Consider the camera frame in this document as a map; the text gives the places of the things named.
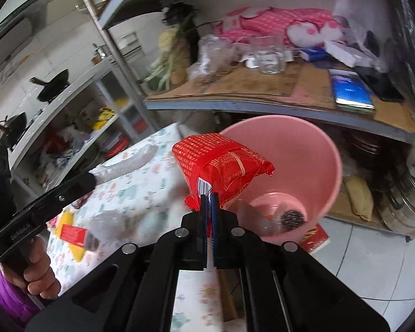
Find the left hand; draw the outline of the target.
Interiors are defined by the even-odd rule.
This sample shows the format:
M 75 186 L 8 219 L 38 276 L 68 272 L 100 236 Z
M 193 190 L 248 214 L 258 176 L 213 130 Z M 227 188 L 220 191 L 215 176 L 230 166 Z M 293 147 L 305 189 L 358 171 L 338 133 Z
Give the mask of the left hand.
M 31 242 L 28 267 L 22 275 L 16 274 L 6 264 L 0 264 L 1 274 L 12 285 L 27 289 L 31 295 L 54 300 L 61 290 L 60 282 L 55 277 L 51 260 L 45 251 L 45 242 L 39 236 Z

